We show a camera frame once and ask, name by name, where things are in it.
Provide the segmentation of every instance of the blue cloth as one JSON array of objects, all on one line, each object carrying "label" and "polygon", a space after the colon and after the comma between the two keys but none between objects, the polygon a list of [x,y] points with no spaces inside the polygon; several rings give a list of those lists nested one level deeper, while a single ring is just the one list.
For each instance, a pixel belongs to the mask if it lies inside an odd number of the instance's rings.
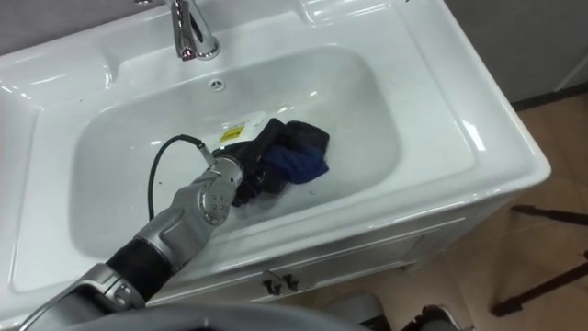
[{"label": "blue cloth", "polygon": [[329,166],[324,162],[324,153],[310,144],[303,144],[296,150],[276,144],[264,152],[262,160],[293,184],[308,183],[329,171]]}]

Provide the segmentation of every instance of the sink countertop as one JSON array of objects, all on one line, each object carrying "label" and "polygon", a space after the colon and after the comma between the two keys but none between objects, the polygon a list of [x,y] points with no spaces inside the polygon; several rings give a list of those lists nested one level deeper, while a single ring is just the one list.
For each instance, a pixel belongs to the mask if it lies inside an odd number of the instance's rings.
[{"label": "sink countertop", "polygon": [[[356,194],[220,231],[175,283],[476,203],[548,176],[547,159],[443,2],[257,5],[263,10],[203,9],[222,47],[208,63],[175,57],[163,7],[2,57],[0,328],[104,260],[76,250],[68,220],[74,154],[92,120],[227,69],[325,48],[354,54],[373,72],[390,110],[399,160]],[[219,13],[224,20],[215,21]],[[364,145],[376,162],[387,148]],[[352,169],[361,171],[360,161]]]}]

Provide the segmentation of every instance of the black cable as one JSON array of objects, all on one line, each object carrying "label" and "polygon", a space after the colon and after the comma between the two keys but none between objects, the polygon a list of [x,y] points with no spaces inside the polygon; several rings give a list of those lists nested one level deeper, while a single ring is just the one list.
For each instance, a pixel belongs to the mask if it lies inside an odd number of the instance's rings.
[{"label": "black cable", "polygon": [[176,135],[175,137],[170,138],[167,142],[165,142],[162,147],[157,152],[155,159],[153,160],[153,164],[151,165],[151,171],[149,172],[149,183],[147,184],[147,206],[149,208],[149,222],[155,217],[155,211],[153,210],[153,182],[155,181],[155,171],[157,171],[157,166],[159,165],[159,159],[162,158],[162,155],[165,152],[165,149],[169,147],[172,143],[177,141],[183,141],[187,143],[192,143],[198,149],[203,148],[205,144],[198,138],[180,134]]}]

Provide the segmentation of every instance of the gray wall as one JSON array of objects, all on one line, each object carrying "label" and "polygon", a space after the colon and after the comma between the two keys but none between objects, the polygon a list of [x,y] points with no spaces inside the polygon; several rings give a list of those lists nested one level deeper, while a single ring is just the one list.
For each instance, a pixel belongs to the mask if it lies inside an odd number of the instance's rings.
[{"label": "gray wall", "polygon": [[[557,89],[588,56],[586,0],[446,2],[511,101]],[[588,80],[581,74],[570,84]]]},{"label": "gray wall", "polygon": [[[0,0],[0,54],[88,29],[162,2],[155,0],[150,6],[136,6],[132,0]],[[511,101],[588,80],[588,64],[580,66],[588,57],[588,1],[446,2]]]}]

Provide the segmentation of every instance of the cabinet handle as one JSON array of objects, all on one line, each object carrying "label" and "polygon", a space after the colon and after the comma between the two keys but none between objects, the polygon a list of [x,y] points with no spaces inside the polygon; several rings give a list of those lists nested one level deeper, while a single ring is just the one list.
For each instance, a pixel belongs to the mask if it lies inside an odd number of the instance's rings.
[{"label": "cabinet handle", "polygon": [[286,275],[282,277],[282,279],[286,282],[286,285],[291,291],[299,291],[298,284],[299,282],[294,279],[292,275]]},{"label": "cabinet handle", "polygon": [[267,293],[278,296],[282,293],[282,285],[273,285],[271,280],[264,280],[262,283],[267,289]]}]

